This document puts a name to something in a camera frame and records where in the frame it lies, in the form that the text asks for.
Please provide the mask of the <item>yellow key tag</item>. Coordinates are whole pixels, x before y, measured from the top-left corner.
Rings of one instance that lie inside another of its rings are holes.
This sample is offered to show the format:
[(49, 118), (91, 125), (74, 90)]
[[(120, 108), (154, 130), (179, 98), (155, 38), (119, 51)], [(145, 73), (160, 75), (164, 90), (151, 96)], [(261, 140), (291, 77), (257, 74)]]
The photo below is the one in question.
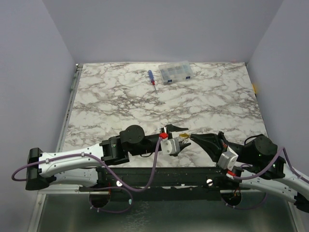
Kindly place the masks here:
[(188, 139), (190, 137), (190, 135), (187, 134), (187, 133), (181, 133), (181, 134), (179, 134), (179, 137), (181, 137), (183, 139)]

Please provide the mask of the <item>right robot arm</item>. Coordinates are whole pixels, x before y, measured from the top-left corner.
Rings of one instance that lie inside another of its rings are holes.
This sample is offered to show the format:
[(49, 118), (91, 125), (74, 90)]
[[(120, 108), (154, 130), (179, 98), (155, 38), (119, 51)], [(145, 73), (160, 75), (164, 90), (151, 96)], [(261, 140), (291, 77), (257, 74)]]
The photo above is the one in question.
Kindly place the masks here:
[(248, 137), (243, 144), (228, 141), (223, 132), (191, 134), (225, 172), (222, 184), (256, 189), (285, 198), (300, 211), (309, 211), (309, 179), (291, 165), (286, 149), (279, 148), (263, 134)]

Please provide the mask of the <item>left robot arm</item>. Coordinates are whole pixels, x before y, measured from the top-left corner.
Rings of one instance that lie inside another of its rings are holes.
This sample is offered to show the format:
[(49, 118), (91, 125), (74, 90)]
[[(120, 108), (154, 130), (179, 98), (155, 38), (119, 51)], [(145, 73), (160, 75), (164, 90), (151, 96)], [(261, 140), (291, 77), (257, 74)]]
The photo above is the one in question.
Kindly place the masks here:
[(189, 135), (185, 130), (169, 124), (158, 134), (145, 135), (141, 126), (131, 125), (118, 136), (77, 150), (49, 153), (32, 148), (28, 155), (26, 190), (41, 190), (60, 183), (103, 190), (107, 184), (104, 176), (83, 174), (78, 177), (76, 171), (127, 163), (130, 155), (162, 152), (163, 155), (177, 156), (189, 145), (186, 143)]

